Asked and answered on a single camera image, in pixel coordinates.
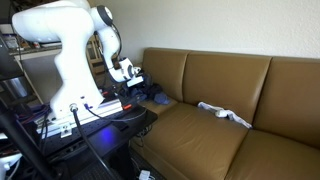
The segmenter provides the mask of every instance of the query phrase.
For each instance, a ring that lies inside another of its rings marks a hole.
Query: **robotic arm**
[[[72,117],[70,106],[78,111],[95,110],[103,101],[91,75],[85,50],[88,39],[98,32],[109,73],[116,82],[128,81],[128,86],[141,82],[140,71],[129,59],[114,69],[111,57],[120,47],[112,24],[111,12],[103,6],[90,9],[86,0],[60,0],[15,14],[13,26],[28,41],[61,41],[62,51],[55,57],[55,65],[63,85],[50,101],[54,117]]]

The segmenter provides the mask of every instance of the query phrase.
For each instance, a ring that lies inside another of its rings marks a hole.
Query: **brown couch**
[[[148,48],[143,69],[171,103],[142,103],[159,118],[131,144],[167,179],[320,179],[319,59]]]

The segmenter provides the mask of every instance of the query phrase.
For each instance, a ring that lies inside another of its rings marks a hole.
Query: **wall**
[[[94,0],[113,13],[122,55],[146,47],[320,58],[319,0]]]

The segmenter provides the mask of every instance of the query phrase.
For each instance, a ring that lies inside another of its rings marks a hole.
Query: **couch backrest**
[[[320,148],[320,60],[272,59],[254,127]]]
[[[142,67],[166,94],[183,101],[182,79],[188,50],[148,48],[144,51]]]
[[[184,101],[230,109],[251,123],[271,57],[213,52],[188,55]]]

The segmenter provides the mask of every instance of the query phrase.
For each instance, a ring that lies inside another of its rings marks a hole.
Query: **black stand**
[[[20,150],[23,157],[34,166],[42,177],[48,180],[59,179],[62,171],[54,169],[46,161],[34,141],[16,120],[14,114],[0,102],[0,128],[12,143]]]

